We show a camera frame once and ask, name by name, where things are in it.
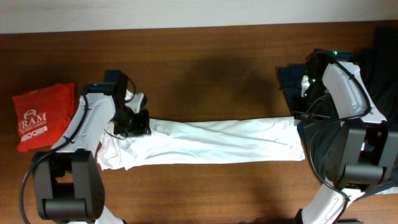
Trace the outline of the white t-shirt with graphic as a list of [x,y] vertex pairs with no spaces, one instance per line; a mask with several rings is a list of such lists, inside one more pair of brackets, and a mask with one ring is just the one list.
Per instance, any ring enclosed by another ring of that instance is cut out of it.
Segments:
[[234,164],[302,161],[305,153],[292,117],[176,122],[151,119],[139,137],[102,133],[96,160],[103,169],[161,164]]

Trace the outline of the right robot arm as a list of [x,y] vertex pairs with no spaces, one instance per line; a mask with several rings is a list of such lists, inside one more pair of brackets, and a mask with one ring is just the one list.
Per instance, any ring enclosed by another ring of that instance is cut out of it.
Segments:
[[315,49],[306,67],[291,113],[315,128],[307,156],[322,186],[294,223],[341,223],[353,202],[390,178],[397,131],[371,99],[352,53]]

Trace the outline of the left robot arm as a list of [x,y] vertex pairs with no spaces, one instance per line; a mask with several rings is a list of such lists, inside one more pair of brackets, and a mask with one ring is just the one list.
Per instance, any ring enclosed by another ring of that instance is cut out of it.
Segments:
[[105,189],[95,155],[100,138],[113,124],[112,135],[150,135],[143,93],[126,98],[132,79],[107,70],[101,83],[87,84],[80,105],[62,137],[49,151],[36,152],[26,177],[32,177],[37,212],[54,223],[124,223],[105,205]]

